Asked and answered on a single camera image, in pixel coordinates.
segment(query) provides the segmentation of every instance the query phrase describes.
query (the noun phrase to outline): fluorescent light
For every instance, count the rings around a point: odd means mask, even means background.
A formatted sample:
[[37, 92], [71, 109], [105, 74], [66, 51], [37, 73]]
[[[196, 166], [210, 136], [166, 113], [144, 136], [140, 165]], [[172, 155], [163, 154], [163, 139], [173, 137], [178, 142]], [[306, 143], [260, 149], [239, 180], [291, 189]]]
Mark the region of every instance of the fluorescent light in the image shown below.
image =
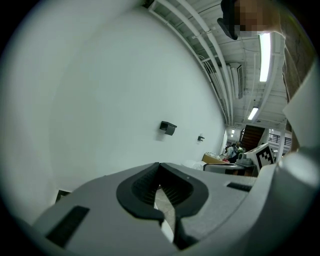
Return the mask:
[[266, 82], [270, 66], [271, 41], [270, 33], [260, 35], [261, 46], [261, 71], [260, 82]]
[[252, 120], [257, 112], [258, 112], [258, 108], [255, 106], [255, 107], [252, 109], [251, 114], [250, 114], [249, 117], [248, 117], [248, 120]]

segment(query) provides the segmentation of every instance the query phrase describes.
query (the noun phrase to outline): cardboard box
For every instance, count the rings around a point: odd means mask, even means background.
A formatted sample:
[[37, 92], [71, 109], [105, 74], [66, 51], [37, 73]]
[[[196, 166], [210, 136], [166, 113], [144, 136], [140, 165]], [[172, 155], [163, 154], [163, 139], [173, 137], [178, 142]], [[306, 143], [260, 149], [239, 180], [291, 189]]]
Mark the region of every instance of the cardboard box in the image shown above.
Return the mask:
[[207, 164], [223, 164], [225, 165], [226, 162], [222, 160], [218, 160], [216, 158], [213, 158], [211, 156], [208, 156], [207, 154], [203, 155], [202, 161], [207, 163]]

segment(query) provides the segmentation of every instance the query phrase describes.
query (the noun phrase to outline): person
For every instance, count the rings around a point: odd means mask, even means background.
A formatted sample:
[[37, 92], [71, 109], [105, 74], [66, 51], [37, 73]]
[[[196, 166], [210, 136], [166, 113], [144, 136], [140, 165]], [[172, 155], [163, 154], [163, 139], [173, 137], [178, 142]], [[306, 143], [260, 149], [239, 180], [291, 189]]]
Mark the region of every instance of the person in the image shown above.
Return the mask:
[[[274, 0], [222, 0], [221, 9], [223, 18], [217, 22], [233, 40], [248, 32], [276, 32], [284, 37], [282, 78], [289, 103], [316, 59], [316, 51], [299, 22]], [[291, 151], [297, 150], [299, 143], [289, 122], [285, 130], [292, 133]]]
[[223, 159], [224, 161], [229, 161], [231, 164], [234, 164], [239, 156], [240, 153], [240, 145], [241, 142], [237, 141], [232, 146], [229, 146], [226, 150], [226, 157]]

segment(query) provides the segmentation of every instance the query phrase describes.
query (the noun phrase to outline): staircase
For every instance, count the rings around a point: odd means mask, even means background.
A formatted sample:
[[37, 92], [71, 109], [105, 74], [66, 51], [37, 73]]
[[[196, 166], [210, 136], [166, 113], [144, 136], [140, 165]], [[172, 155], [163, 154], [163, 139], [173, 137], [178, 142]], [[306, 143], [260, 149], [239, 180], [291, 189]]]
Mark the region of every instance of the staircase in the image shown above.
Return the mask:
[[247, 125], [244, 129], [241, 147], [245, 148], [247, 152], [256, 148], [264, 131], [265, 128]]

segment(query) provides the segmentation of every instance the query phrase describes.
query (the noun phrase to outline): ceiling light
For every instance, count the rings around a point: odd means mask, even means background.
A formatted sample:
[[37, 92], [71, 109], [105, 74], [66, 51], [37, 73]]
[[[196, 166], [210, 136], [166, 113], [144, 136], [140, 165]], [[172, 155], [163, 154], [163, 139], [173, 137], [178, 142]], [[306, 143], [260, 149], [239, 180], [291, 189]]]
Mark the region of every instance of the ceiling light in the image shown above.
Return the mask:
[[258, 108], [255, 106], [255, 107], [252, 109], [251, 114], [250, 114], [249, 117], [248, 117], [248, 120], [252, 120], [257, 112], [258, 112]]
[[268, 73], [269, 73], [270, 54], [271, 54], [270, 33], [260, 35], [260, 46], [261, 46], [260, 82], [266, 82], [268, 78]]

